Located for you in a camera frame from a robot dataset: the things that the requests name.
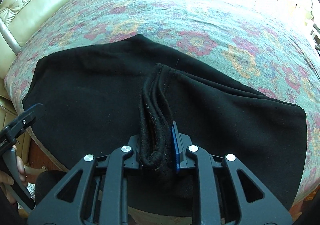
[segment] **bed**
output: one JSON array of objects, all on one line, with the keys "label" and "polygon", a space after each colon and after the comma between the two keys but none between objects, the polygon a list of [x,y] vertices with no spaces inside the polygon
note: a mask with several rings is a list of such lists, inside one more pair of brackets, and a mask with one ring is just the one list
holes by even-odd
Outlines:
[{"label": "bed", "polygon": [[320,183],[320,57],[285,12],[276,11],[275,2],[71,0],[22,48],[5,85],[17,112],[22,113],[22,99],[42,57],[142,34],[305,110],[308,145],[296,203]]}]

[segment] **floral bedspread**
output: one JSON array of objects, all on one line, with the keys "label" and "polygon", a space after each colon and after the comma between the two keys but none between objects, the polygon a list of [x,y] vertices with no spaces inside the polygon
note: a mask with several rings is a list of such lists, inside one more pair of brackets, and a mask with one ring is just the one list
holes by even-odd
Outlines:
[{"label": "floral bedspread", "polygon": [[308,146],[297,202],[320,183],[320,57],[276,11],[275,2],[71,0],[23,47],[7,74],[6,88],[21,113],[22,99],[42,57],[143,34],[305,110]]}]

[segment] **black garment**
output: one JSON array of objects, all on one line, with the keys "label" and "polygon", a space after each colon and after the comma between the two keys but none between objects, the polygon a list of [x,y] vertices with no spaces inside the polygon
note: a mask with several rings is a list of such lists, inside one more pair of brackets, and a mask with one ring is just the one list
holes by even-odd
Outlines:
[{"label": "black garment", "polygon": [[[129,179],[128,203],[134,208],[157,213],[157,207],[165,205],[166,212],[158,214],[190,214],[190,204],[172,213],[191,195],[189,180],[176,180],[171,172],[167,128],[172,120],[181,133],[210,154],[235,154],[287,209],[296,196],[306,154],[304,110],[268,98],[141,35],[39,60],[23,106],[27,109],[38,102],[44,104],[46,113],[34,124],[33,132],[69,169],[86,154],[107,155],[125,145],[140,132],[141,113],[141,161],[149,161],[149,167],[160,167],[163,173]],[[145,102],[152,106],[151,114],[145,112]],[[160,122],[149,125],[157,116]],[[173,192],[167,190],[165,195],[161,188]],[[160,195],[165,195],[163,202]],[[152,196],[157,197],[152,203],[138,200]]]}]

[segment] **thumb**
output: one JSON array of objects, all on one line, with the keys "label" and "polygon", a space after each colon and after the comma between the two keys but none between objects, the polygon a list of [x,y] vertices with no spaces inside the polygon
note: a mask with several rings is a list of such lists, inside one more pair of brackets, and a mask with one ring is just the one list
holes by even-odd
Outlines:
[{"label": "thumb", "polygon": [[8,174],[0,170],[0,183],[13,185],[14,180]]}]

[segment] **silver screw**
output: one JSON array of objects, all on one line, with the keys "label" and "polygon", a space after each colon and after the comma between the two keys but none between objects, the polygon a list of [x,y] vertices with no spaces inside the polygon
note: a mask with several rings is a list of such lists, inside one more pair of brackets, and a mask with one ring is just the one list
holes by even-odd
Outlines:
[{"label": "silver screw", "polygon": [[197,152],[199,150],[199,148],[196,145],[191,145],[191,146],[188,147],[188,149],[191,152]]},{"label": "silver screw", "polygon": [[129,152],[131,150],[131,147],[130,146],[123,146],[122,148],[121,148],[121,151],[122,152]]},{"label": "silver screw", "polygon": [[84,156],[84,160],[87,161],[87,162],[90,162],[93,160],[93,155],[86,155]]},{"label": "silver screw", "polygon": [[233,154],[228,154],[228,155],[226,155],[226,159],[229,161],[235,161],[236,156]]}]

